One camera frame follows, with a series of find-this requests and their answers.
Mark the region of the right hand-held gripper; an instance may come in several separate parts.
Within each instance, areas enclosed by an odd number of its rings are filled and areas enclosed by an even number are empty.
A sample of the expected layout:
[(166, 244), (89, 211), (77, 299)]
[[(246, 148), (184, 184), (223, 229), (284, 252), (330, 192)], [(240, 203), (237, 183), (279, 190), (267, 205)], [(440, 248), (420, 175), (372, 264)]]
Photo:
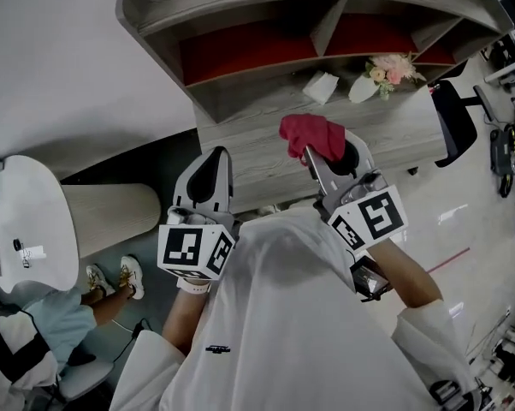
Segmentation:
[(398, 189), (389, 185), (367, 144), (346, 130), (352, 171), (305, 148), (305, 162), (320, 186), (317, 209), (322, 220), (351, 253), (360, 253), (408, 226)]

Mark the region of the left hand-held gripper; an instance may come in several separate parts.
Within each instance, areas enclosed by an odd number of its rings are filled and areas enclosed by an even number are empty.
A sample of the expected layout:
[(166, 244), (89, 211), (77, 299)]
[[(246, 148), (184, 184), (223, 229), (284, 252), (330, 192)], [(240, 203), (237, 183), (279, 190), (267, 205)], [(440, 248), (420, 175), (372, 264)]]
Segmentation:
[(220, 279), (239, 240), (240, 221), (228, 213), (232, 182), (232, 160), (223, 146), (186, 167), (176, 181), (167, 223), (159, 226), (158, 268), (185, 279)]

